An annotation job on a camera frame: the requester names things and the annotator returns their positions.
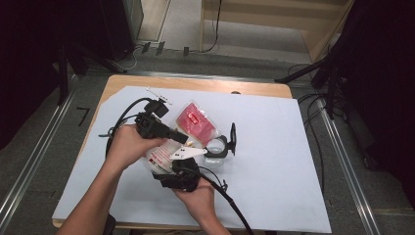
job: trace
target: white paper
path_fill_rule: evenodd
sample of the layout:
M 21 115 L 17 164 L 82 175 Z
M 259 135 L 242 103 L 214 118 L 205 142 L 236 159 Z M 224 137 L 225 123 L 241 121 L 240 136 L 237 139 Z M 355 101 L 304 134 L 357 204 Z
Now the white paper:
M 229 153 L 223 166 L 211 169 L 226 180 L 228 195 L 252 229 L 331 232 L 297 100 L 152 89 L 174 103 L 161 119 L 164 123 L 173 123 L 191 101 L 196 101 L 228 139 L 235 122 L 236 156 Z M 53 218 L 68 217 L 104 162 L 107 139 L 98 134 L 107 133 L 124 110 L 143 97 L 156 98 L 145 87 L 127 86 L 101 105 Z M 128 116 L 143 112 L 145 104 L 137 105 Z M 203 157 L 197 157 L 197 162 L 204 165 Z M 145 163 L 141 159 L 122 175 L 111 207 L 116 221 L 198 225 L 172 191 L 153 178 Z M 226 227 L 244 228 L 217 192 L 215 208 Z

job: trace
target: black device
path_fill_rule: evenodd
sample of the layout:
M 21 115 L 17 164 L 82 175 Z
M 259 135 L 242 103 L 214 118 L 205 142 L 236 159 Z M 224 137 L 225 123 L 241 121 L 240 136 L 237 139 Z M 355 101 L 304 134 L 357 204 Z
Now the black device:
M 163 100 L 152 100 L 144 107 L 145 112 L 139 113 L 135 122 L 137 123 L 138 133 L 145 139 L 168 138 L 185 144 L 189 136 L 174 130 L 159 118 L 162 118 L 168 112 Z
M 174 174 L 154 174 L 153 177 L 161 182 L 162 187 L 182 189 L 192 192 L 198 187 L 200 177 L 199 166 L 195 159 L 174 160 Z

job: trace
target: black plastic part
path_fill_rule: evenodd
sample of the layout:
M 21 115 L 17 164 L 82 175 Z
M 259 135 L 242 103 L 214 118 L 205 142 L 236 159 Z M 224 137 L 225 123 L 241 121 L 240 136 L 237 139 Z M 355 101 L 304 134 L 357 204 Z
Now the black plastic part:
M 149 51 L 150 44 L 151 44 L 151 42 L 147 42 L 146 44 L 144 44 L 144 47 L 143 47 L 143 50 L 141 51 L 141 54 L 144 54 L 144 53 Z
M 163 41 L 159 44 L 159 47 L 157 48 L 156 56 L 161 54 L 162 49 L 164 48 L 164 43 L 165 43 L 165 41 Z
M 205 157 L 207 158 L 211 158 L 211 159 L 224 159 L 226 158 L 226 156 L 228 155 L 228 151 L 231 151 L 232 154 L 235 156 L 235 151 L 236 151 L 236 127 L 235 127 L 235 122 L 232 122 L 232 127 L 231 127 L 231 141 L 228 143 L 228 139 L 224 136 L 221 135 L 219 137 L 217 137 L 216 139 L 222 141 L 223 145 L 224 145 L 224 150 L 218 154 L 212 153 L 211 151 L 207 149 L 207 153 L 204 154 Z
M 183 56 L 184 56 L 184 57 L 189 56 L 189 47 L 184 47 L 184 50 L 183 50 Z
M 190 168 L 196 173 L 181 168 Z M 154 174 L 153 177 L 161 182 L 164 188 L 182 189 L 186 192 L 192 192 L 198 187 L 200 179 L 199 166 L 195 159 L 175 160 L 172 163 L 174 174 Z
M 162 101 L 152 100 L 144 107 L 147 114 L 155 113 L 159 118 L 162 118 L 168 112 L 168 108 Z
M 224 135 L 221 135 L 219 137 L 217 137 L 216 139 L 220 140 L 223 142 L 224 145 L 224 150 L 218 154 L 214 154 L 211 151 L 207 149 L 207 153 L 204 154 L 205 157 L 210 158 L 210 159 L 224 159 L 226 158 L 226 156 L 228 155 L 228 139 L 226 139 L 226 137 Z
M 138 125 L 138 133 L 144 139 L 168 138 L 177 141 L 180 144 L 185 144 L 189 138 L 189 136 L 163 124 L 153 115 L 140 113 L 138 114 L 137 119 L 135 119 L 135 122 Z

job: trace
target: red package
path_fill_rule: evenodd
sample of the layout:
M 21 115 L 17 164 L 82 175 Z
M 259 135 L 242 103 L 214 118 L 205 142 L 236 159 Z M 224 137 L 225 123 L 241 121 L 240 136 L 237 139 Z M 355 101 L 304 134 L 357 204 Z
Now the red package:
M 176 122 L 183 131 L 201 142 L 203 147 L 216 137 L 216 128 L 194 103 L 184 109 Z

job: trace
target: forearm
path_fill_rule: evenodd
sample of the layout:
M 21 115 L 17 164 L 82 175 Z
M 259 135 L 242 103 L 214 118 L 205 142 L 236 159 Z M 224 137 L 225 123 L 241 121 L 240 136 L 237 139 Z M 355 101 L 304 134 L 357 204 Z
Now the forearm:
M 216 215 L 197 219 L 197 222 L 208 235 L 230 235 L 230 232 L 223 226 Z
M 121 174 L 105 162 L 58 234 L 102 234 Z

